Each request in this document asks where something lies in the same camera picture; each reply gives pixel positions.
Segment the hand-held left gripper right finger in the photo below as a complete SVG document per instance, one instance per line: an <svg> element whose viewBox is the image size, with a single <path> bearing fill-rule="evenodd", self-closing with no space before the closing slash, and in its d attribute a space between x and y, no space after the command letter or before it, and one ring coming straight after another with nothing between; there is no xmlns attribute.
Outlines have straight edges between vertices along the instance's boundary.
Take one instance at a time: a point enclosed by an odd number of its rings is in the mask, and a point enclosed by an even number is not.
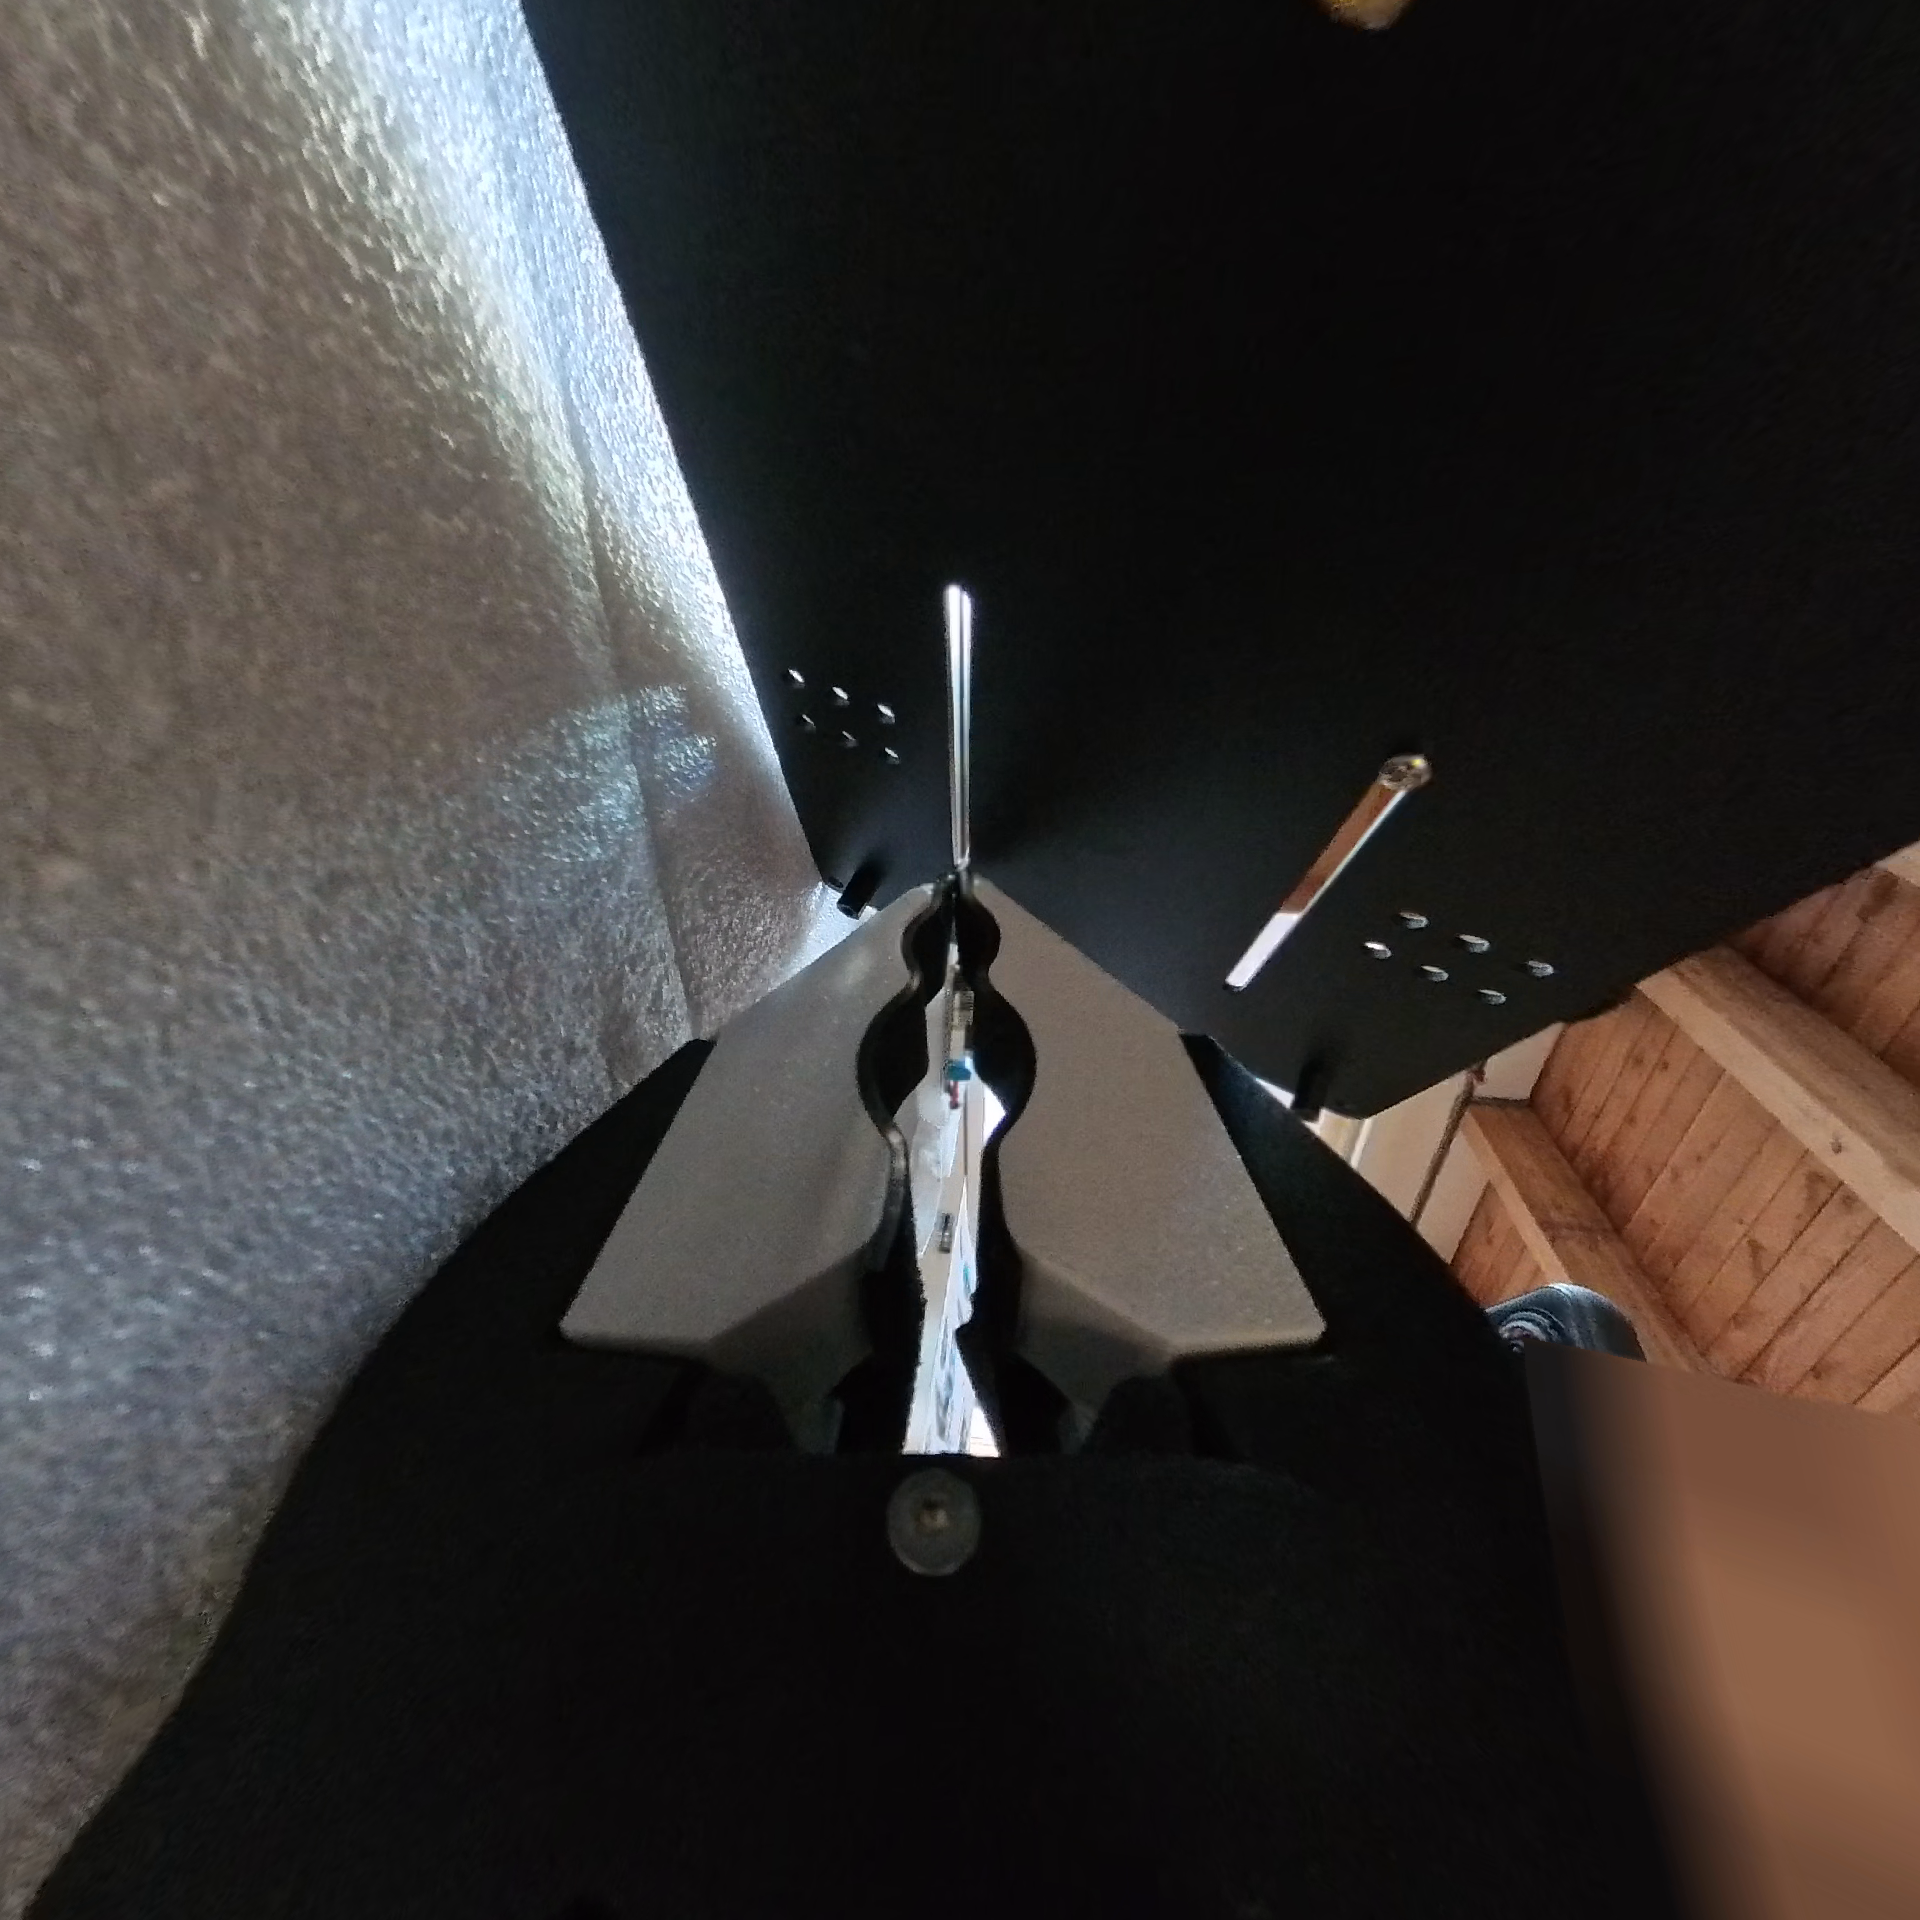
<svg viewBox="0 0 1920 1920"><path fill-rule="evenodd" d="M1183 1359L1297 1354L1325 1318L1185 1035L983 877L961 881L983 1166L967 1367L997 1420L1096 1417Z"/></svg>

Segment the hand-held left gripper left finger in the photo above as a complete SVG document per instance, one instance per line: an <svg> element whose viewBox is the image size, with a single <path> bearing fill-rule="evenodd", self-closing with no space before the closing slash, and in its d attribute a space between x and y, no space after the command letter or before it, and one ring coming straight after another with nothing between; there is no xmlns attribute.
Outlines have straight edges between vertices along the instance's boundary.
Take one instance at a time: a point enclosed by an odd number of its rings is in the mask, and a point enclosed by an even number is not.
<svg viewBox="0 0 1920 1920"><path fill-rule="evenodd" d="M733 1018L562 1317L771 1389L805 1447L898 1450L924 1291L909 1130L952 907L917 886Z"/></svg>

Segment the blue hobby robot arm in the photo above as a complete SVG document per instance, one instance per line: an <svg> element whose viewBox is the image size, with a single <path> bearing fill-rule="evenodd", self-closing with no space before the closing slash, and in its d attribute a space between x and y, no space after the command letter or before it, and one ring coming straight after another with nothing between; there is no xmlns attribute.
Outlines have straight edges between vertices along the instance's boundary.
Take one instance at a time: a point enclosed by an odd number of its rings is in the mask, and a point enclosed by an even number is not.
<svg viewBox="0 0 1920 1920"><path fill-rule="evenodd" d="M527 4L819 865L1378 1113L1915 842L1915 4Z"/></svg>

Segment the white foam sheet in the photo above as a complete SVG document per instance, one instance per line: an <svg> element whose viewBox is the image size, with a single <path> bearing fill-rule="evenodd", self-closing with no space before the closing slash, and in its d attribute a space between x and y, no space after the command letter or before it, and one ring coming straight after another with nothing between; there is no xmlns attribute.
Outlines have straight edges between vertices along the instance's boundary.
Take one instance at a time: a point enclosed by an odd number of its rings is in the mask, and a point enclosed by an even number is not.
<svg viewBox="0 0 1920 1920"><path fill-rule="evenodd" d="M4 1916L508 1194L825 927L519 4L4 4Z"/></svg>

